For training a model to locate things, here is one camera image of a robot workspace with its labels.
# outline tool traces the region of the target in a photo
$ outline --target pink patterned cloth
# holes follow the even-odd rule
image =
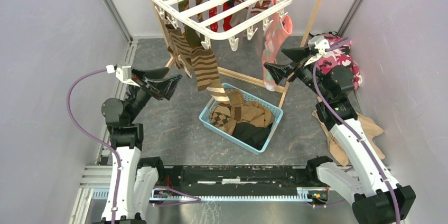
[[[330,45],[342,39],[342,37],[332,34],[331,32],[328,34],[322,34],[322,36],[330,42]],[[339,49],[327,52],[326,55],[324,55],[317,63],[318,67],[324,74],[329,73],[333,67],[338,65],[349,67],[354,73],[353,84],[354,88],[357,89],[362,83],[362,75],[359,72],[359,67],[350,56],[350,45],[351,41]]]
[[[272,0],[272,4],[275,5],[277,0]],[[293,23],[289,15],[280,20],[280,15],[275,13],[270,18],[272,20],[271,25],[266,30],[266,42],[265,49],[262,55],[262,68],[263,68],[263,82],[265,87],[269,91],[274,91],[277,86],[270,73],[263,67],[265,62],[276,63],[275,57],[280,50],[283,42],[291,35],[293,30]]]

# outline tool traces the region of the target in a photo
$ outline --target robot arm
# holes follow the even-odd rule
[[[306,86],[317,93],[313,80],[313,63],[328,51],[329,48],[325,47],[328,47],[329,42],[322,36],[318,40],[316,40],[316,37],[311,40],[310,46],[282,49],[282,52],[293,61],[290,64],[284,66],[272,63],[264,64],[277,84],[285,78],[289,82],[299,78]],[[367,140],[361,123],[358,121],[358,116],[347,98],[348,93],[354,89],[353,73],[345,66],[335,66],[327,74],[318,70],[316,72],[316,84],[331,108],[361,136],[361,139],[357,139],[351,130],[341,124],[324,103],[317,104],[319,120],[325,124],[328,131],[333,134],[347,153],[359,176],[359,181],[341,171],[326,156],[308,161],[307,167],[312,174],[312,178],[328,184],[343,196],[352,205],[353,213],[360,223],[395,222],[391,193],[394,193],[397,197],[401,219],[405,219],[415,200],[415,193],[409,185],[402,187],[398,183]],[[381,177],[374,160],[379,163],[379,167],[384,171],[393,192],[389,191],[386,186],[386,182]]]
[[[169,68],[150,71],[132,69],[128,65],[108,66],[108,73],[128,85],[124,100],[107,99],[101,113],[106,120],[110,134],[110,144],[119,154],[121,167],[113,157],[112,177],[109,196],[101,215],[101,222],[110,224],[115,212],[116,224],[146,224],[144,214],[148,207],[151,191],[159,178],[164,178],[163,163],[159,157],[140,158],[143,146],[143,124],[132,124],[147,102],[153,97],[157,100],[170,100],[182,76],[180,74],[164,78]],[[116,207],[113,207],[117,192]]]

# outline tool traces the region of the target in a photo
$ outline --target pink sock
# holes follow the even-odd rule
[[[277,0],[272,0],[273,5],[275,5],[276,3]],[[272,23],[266,30],[266,42],[265,49],[262,55],[262,65],[265,62],[276,62],[275,57],[277,56],[280,47],[282,46],[286,38],[291,35],[291,32],[293,30],[293,23],[291,22],[291,18],[288,15],[285,16],[283,21],[280,20],[280,16],[278,13],[273,14],[270,19],[272,20]],[[265,67],[263,67],[263,81],[267,90],[275,90],[276,84],[274,82],[274,79]]]

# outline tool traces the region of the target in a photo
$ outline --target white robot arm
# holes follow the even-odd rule
[[[329,73],[323,74],[314,65],[326,52],[336,49],[335,45],[340,46],[346,40],[330,47],[328,40],[316,36],[310,41],[310,46],[282,49],[293,60],[292,63],[285,66],[265,63],[264,66],[276,84],[285,78],[289,82],[299,78],[316,94],[322,95],[325,101],[316,105],[319,120],[347,153],[359,181],[341,171],[326,156],[308,161],[307,167],[314,173],[313,178],[343,196],[352,205],[360,223],[392,223],[407,216],[415,193],[409,185],[402,187],[398,183],[367,140],[358,115],[347,98],[354,89],[351,70],[345,66],[335,66]]]

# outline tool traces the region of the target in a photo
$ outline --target metal rod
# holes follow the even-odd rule
[[[346,17],[342,21],[341,26],[338,30],[338,35],[343,36],[345,34],[345,31],[347,30],[348,26],[350,25],[350,22],[352,21],[353,17],[355,16],[356,12],[359,9],[359,6],[361,5],[362,1],[364,0],[354,0],[353,4],[351,5]]]

